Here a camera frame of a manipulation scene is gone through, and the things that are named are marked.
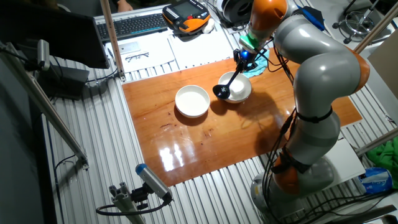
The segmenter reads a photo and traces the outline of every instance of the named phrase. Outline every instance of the person's hand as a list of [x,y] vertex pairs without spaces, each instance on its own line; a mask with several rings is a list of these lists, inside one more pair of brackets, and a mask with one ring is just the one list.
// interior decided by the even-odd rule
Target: person's hand
[[118,12],[127,12],[131,11],[132,7],[126,0],[119,0],[118,1]]

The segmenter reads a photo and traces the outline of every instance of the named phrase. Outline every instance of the blue cloth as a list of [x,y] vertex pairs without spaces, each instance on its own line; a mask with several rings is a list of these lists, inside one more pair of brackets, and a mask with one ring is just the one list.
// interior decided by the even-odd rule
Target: blue cloth
[[[267,58],[269,58],[269,50],[267,50],[267,52],[264,55]],[[252,69],[250,71],[245,71],[245,72],[243,72],[243,75],[245,75],[248,78],[255,77],[257,75],[261,75],[264,72],[264,70],[267,68],[268,61],[264,57],[258,55],[256,64],[257,64],[257,67],[255,69]]]

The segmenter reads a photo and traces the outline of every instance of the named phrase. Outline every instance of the desk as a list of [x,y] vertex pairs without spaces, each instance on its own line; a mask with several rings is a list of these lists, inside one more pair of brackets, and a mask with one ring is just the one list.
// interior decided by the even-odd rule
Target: desk
[[[270,52],[270,60],[276,62],[274,51]],[[299,65],[288,65],[295,74]],[[233,59],[228,59],[123,85],[145,163],[166,185],[271,150],[295,106],[292,85],[283,70],[266,70],[250,78],[252,93],[245,102],[217,100],[213,86],[235,68]],[[185,85],[198,85],[210,96],[210,108],[200,118],[185,118],[175,107],[175,94]],[[362,119],[347,97],[336,100],[333,109],[342,126]]]

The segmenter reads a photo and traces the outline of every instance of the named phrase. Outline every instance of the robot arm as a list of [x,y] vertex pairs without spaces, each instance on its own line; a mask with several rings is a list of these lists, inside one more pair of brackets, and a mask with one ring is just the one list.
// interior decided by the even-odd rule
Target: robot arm
[[[270,184],[275,202],[291,201],[333,182],[333,169],[322,158],[340,132],[331,103],[361,89],[370,71],[361,56],[325,35],[305,16],[293,14],[296,9],[290,0],[254,0],[248,35],[239,40],[244,51],[257,55],[275,31],[275,48],[301,64],[294,80],[297,122],[275,162],[280,169]],[[254,203],[260,209],[264,205]]]

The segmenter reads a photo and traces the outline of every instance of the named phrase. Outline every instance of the eyeglasses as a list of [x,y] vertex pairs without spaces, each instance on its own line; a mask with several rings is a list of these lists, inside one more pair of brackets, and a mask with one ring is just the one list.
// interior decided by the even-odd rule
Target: eyeglasses
[[145,53],[138,54],[138,55],[129,55],[129,56],[126,57],[125,60],[126,60],[127,62],[130,62],[133,58],[135,58],[135,59],[140,59],[141,56],[149,57],[149,52],[145,52]]

